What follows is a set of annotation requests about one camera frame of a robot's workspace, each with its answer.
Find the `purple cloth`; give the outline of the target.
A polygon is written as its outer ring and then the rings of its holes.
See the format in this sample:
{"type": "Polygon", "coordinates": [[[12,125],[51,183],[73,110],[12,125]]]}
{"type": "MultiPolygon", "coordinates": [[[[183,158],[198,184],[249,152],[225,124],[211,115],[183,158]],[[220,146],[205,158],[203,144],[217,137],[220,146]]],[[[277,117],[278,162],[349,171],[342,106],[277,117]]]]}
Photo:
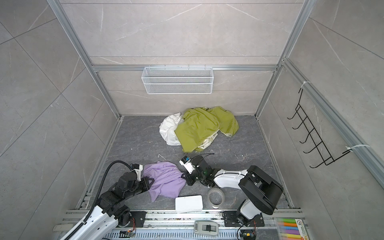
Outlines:
{"type": "Polygon", "coordinates": [[[157,162],[144,166],[143,176],[154,179],[149,189],[151,201],[154,202],[158,196],[176,199],[186,180],[182,178],[183,173],[171,162],[157,162]]]}

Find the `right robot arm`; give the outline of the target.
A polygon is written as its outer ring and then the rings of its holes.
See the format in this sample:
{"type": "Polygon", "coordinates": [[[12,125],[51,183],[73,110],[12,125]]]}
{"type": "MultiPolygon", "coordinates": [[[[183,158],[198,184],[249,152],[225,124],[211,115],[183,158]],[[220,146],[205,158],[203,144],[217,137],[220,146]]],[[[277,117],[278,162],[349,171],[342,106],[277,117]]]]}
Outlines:
{"type": "Polygon", "coordinates": [[[272,215],[284,192],[283,186],[257,166],[247,170],[226,171],[213,169],[207,164],[203,155],[184,156],[180,164],[187,170],[182,178],[189,186],[199,181],[209,188],[232,188],[242,190],[247,199],[242,202],[233,216],[223,217],[235,224],[249,226],[261,219],[262,214],[272,215]]]}

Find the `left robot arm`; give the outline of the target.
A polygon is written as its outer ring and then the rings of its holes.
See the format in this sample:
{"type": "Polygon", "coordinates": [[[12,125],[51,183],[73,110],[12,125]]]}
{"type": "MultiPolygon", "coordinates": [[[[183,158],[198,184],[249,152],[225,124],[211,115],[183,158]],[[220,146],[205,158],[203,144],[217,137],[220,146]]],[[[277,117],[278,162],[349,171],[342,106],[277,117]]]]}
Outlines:
{"type": "Polygon", "coordinates": [[[118,226],[127,226],[132,215],[125,201],[147,192],[155,182],[153,178],[138,180],[136,171],[124,173],[119,180],[104,192],[92,209],[67,234],[63,240],[101,240],[118,226]]]}

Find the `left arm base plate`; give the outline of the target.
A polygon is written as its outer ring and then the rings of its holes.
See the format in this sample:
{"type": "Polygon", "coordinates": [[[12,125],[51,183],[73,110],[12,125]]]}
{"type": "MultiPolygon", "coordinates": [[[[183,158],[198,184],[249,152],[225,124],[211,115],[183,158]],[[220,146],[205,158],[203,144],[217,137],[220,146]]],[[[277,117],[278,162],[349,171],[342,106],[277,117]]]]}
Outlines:
{"type": "Polygon", "coordinates": [[[133,211],[133,212],[130,212],[130,214],[131,214],[130,222],[127,225],[127,227],[132,229],[133,226],[135,225],[135,228],[143,228],[147,212],[133,211]]]}

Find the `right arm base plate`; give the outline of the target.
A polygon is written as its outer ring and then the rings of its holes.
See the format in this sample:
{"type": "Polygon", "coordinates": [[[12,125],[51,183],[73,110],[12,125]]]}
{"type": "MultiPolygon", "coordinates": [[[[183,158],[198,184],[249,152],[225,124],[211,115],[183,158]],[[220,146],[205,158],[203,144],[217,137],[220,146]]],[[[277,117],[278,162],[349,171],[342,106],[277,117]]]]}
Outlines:
{"type": "Polygon", "coordinates": [[[240,215],[238,211],[222,212],[225,227],[264,227],[265,222],[262,213],[255,215],[251,220],[240,215]]]}

